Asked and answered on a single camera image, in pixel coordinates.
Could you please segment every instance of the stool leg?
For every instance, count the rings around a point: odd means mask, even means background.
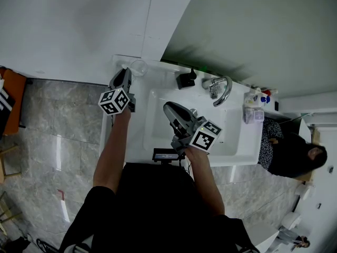
[[[2,199],[2,197],[4,196],[4,194],[6,193],[6,191],[4,191],[1,196],[0,196],[0,200]]]
[[[10,207],[10,208],[8,208],[6,211],[4,211],[1,215],[0,215],[0,217],[2,217],[4,214],[6,214],[8,211],[10,211],[12,209],[12,207]]]
[[[18,176],[18,175],[21,175],[21,172],[12,173],[12,174],[6,174],[5,178],[9,178],[9,177],[13,177],[13,176]]]
[[[16,218],[16,217],[20,216],[21,214],[22,214],[22,212],[20,212],[20,213],[18,213],[18,214],[16,214],[16,215],[13,215],[13,216],[11,216],[11,217],[9,217],[9,218],[6,218],[6,219],[4,219],[3,221],[1,221],[1,223],[5,223],[5,222],[7,222],[7,221],[9,221],[9,220],[12,220],[13,218]]]
[[[3,154],[5,154],[5,153],[8,153],[8,152],[10,152],[10,151],[15,150],[15,149],[18,148],[18,147],[19,147],[19,145],[16,144],[16,145],[14,145],[13,147],[8,148],[7,150],[1,151],[0,154],[3,155]]]

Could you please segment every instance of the sink basin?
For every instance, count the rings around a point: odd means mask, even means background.
[[[204,95],[186,90],[152,89],[148,97],[143,145],[147,151],[153,148],[171,148],[174,135],[163,106],[167,101],[176,102],[188,109],[196,109],[198,116],[205,116],[223,131],[211,150],[212,155],[235,155],[241,130],[242,108],[222,109],[214,107]]]
[[[113,56],[111,72],[118,72],[123,64],[130,65],[136,58]],[[210,150],[211,166],[256,164],[259,158],[262,123],[243,122],[243,100],[249,87],[233,82],[230,96],[220,106],[214,107],[208,90],[201,86],[202,79],[210,74],[195,71],[195,86],[179,90],[176,77],[190,69],[157,61],[146,61],[148,72],[133,78],[130,93],[135,94],[136,111],[132,114],[126,145],[126,162],[153,163],[154,148],[171,148],[174,135],[163,111],[167,101],[176,102],[188,109],[197,109],[198,116],[205,116],[223,131]],[[111,131],[110,116],[103,115],[100,152],[103,151]]]

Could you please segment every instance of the woman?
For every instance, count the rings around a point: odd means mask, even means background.
[[[278,123],[264,120],[259,164],[268,172],[295,178],[323,166],[326,159],[325,147],[306,143],[295,133],[284,136]]]
[[[310,247],[310,242],[306,236],[299,236],[296,232],[288,230],[283,226],[279,229],[279,231],[280,232],[277,235],[277,238],[280,240],[280,242],[284,243],[285,245],[294,244],[294,247],[291,249],[291,251],[293,251],[295,248]]]

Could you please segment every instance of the person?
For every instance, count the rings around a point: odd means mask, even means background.
[[[291,251],[295,248],[307,248],[310,247],[310,242],[306,236],[299,236],[296,232],[292,230],[288,230],[285,227],[281,227],[279,229],[279,234],[277,238],[285,245],[294,244]]]
[[[126,108],[115,117],[98,160],[93,188],[69,227],[60,252],[112,252],[129,249],[226,249],[258,252],[240,219],[225,216],[207,154],[185,150],[194,180],[181,167],[127,163]]]
[[[277,122],[264,120],[259,164],[271,174],[296,178],[323,166],[327,157],[325,147],[295,133],[283,135]]]

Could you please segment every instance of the patterned clothing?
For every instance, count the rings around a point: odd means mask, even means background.
[[[283,139],[282,130],[280,125],[272,119],[265,118],[262,129],[261,148],[259,155],[259,164],[268,170],[273,159],[273,146],[269,139],[280,138]]]

